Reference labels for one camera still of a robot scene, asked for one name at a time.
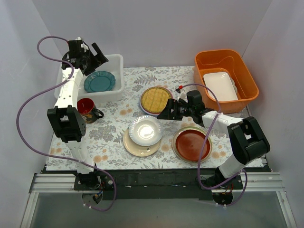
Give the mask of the teal scalloped ceramic plate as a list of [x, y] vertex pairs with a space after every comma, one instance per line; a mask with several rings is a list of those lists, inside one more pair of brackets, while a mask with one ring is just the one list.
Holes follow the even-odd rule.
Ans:
[[114, 75], [107, 71], [96, 71], [84, 81], [84, 90], [87, 93], [111, 91], [116, 83]]

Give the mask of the white fluted bowl plate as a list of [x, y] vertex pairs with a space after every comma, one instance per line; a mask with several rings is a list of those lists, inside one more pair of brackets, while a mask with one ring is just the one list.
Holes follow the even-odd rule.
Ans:
[[159, 142], [163, 136], [161, 122], [154, 116], [136, 117], [128, 128], [130, 138], [140, 146], [151, 146]]

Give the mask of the cream and blue plate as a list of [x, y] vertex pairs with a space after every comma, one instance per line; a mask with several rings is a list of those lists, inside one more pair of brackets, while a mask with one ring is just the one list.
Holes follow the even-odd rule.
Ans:
[[161, 141], [162, 140], [159, 140], [156, 144], [151, 146], [140, 146], [130, 138], [128, 130], [126, 130], [123, 134], [123, 143], [125, 149], [130, 154], [137, 157], [147, 157], [154, 154], [160, 148]]

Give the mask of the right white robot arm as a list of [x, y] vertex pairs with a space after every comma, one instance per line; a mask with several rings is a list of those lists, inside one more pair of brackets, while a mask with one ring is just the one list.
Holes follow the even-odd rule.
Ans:
[[183, 117], [191, 117], [194, 123], [209, 131], [215, 129], [229, 137], [232, 155], [215, 169], [213, 176], [206, 180], [201, 180], [200, 176], [197, 176], [198, 183], [203, 189], [225, 189], [250, 162], [268, 153], [270, 144], [254, 117], [236, 118], [206, 108], [197, 90], [189, 91], [186, 96], [186, 101], [168, 99], [164, 110], [157, 118], [181, 121]]

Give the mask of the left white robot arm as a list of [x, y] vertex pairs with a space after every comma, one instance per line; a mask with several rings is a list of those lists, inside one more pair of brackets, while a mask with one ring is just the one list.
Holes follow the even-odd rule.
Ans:
[[48, 109], [47, 117], [56, 137], [66, 144], [72, 157], [77, 160], [80, 183], [96, 190], [100, 187], [101, 178], [97, 175], [95, 163], [83, 143], [86, 123], [77, 110], [77, 101], [83, 77], [95, 72], [99, 66], [108, 62], [108, 59], [96, 43], [92, 44], [96, 55], [80, 37], [68, 40], [67, 43], [69, 50], [62, 57], [60, 70], [63, 85], [54, 108]]

